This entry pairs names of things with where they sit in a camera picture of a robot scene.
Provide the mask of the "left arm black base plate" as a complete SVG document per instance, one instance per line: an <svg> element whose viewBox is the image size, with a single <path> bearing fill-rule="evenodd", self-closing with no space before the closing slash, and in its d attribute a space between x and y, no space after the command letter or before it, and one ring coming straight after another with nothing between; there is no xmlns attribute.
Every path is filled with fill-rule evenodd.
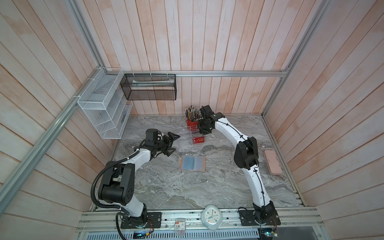
<svg viewBox="0 0 384 240"><path fill-rule="evenodd" d="M162 222L161 212L149 212L143 217L128 217L126 214L122 216L120 227L122 229L149 229L160 228Z"/></svg>

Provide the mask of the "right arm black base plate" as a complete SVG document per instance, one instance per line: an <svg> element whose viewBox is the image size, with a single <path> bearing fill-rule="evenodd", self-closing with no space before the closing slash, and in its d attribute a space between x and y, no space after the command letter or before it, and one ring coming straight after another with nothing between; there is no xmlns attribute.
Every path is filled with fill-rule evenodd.
<svg viewBox="0 0 384 240"><path fill-rule="evenodd" d="M239 208L238 213L242 226L280 226L281 220L277 211L274 211L271 216L263 216L256 210L246 210L245 208Z"/></svg>

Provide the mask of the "red credit card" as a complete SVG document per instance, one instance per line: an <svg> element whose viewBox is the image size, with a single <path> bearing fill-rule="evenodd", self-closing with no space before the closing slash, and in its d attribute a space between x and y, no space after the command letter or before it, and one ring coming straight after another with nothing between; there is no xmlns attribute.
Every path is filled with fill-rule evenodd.
<svg viewBox="0 0 384 240"><path fill-rule="evenodd" d="M193 144L201 144L205 142L205 137L200 136L200 137L194 137L193 138Z"/></svg>

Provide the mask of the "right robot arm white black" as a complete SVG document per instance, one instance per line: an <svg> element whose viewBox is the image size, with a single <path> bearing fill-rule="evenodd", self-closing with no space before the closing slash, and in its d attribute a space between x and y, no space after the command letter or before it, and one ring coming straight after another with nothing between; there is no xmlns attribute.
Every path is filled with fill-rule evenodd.
<svg viewBox="0 0 384 240"><path fill-rule="evenodd" d="M200 108L202 118L198 128L202 135L216 129L235 147L234 162L246 176L252 196L253 206L260 219L274 215L275 206L271 201L259 171L259 152L256 138L248 137L237 130L222 113L214 113L209 105Z"/></svg>

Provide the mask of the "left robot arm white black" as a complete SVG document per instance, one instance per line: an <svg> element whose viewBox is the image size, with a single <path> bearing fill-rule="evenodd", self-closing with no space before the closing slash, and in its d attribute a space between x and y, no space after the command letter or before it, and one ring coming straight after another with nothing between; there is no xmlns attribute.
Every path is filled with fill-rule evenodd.
<svg viewBox="0 0 384 240"><path fill-rule="evenodd" d="M146 205L134 194L135 173L158 155L169 157L176 150L173 142L179 138L171 132L164 135L157 129L146 130L145 139L131 155L108 162L98 173L91 186L93 203L99 208L118 209L129 217L143 217Z"/></svg>

